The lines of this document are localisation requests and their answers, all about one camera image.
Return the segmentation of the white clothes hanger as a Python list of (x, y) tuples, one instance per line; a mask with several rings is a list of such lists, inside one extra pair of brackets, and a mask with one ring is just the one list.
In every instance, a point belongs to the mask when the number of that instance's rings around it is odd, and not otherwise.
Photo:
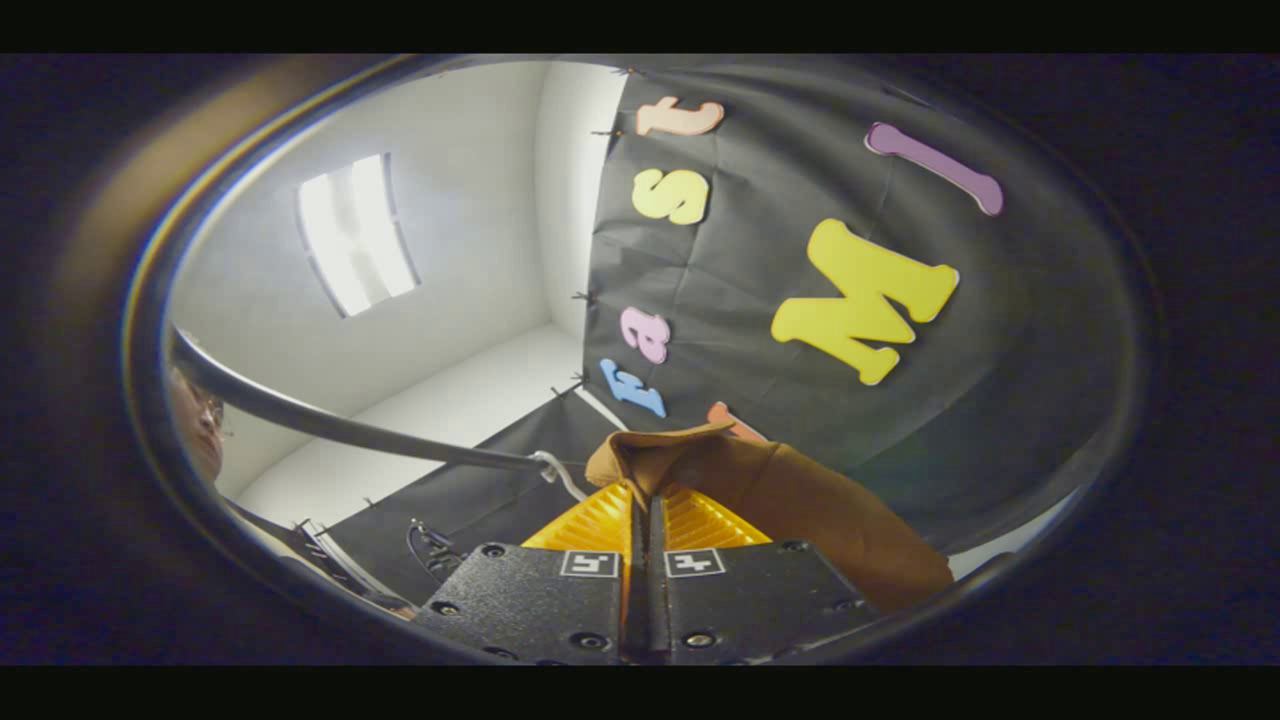
[(581, 489), (573, 480), (573, 475), (566, 462), (547, 451), (536, 451), (530, 459), (538, 465), (539, 475), (548, 484), (559, 484), (577, 502), (585, 502), (589, 493)]

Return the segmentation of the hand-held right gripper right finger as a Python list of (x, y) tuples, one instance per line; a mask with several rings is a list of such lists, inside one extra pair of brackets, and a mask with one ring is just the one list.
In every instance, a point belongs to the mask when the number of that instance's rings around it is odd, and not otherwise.
[(652, 661), (768, 664), (879, 619), (865, 594), (806, 539), (773, 539), (691, 489), (652, 500)]

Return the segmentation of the black clothes rack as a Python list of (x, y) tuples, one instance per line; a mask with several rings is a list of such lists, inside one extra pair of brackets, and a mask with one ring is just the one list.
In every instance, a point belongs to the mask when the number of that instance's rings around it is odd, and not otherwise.
[(233, 372), (200, 348), (189, 333), (170, 325), (172, 360), (200, 386), (229, 405), (265, 421), (328, 439), (401, 457), (463, 464), (502, 470), (552, 471), (550, 461), (535, 456), (467, 448), (355, 421), (276, 392)]

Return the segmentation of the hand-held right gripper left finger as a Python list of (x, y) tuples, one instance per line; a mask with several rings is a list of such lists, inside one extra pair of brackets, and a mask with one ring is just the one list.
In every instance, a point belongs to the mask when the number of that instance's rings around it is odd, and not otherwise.
[(413, 620), (530, 665), (623, 665), (635, 571), (634, 496), (612, 484), (521, 544), (480, 544)]

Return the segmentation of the brown shirt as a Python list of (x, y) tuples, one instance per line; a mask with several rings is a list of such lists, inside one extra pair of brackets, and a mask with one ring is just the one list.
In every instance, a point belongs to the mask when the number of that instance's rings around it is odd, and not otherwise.
[(616, 432), (585, 478), (626, 486), (646, 502), (671, 486), (696, 491), (774, 541), (814, 544), (881, 612), (948, 588), (948, 559), (867, 487), (790, 445), (753, 442), (719, 421), (667, 432)]

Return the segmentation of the black backdrop cloth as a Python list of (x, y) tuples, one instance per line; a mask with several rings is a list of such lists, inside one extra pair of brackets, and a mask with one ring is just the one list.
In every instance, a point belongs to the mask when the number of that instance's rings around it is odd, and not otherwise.
[(1149, 314), (1133, 247), (1057, 158), (861, 68), (627, 82), (588, 269), (584, 383), (517, 340), (361, 421), (568, 465), (733, 423), (867, 487), (954, 562), (1039, 527), (1129, 446)]

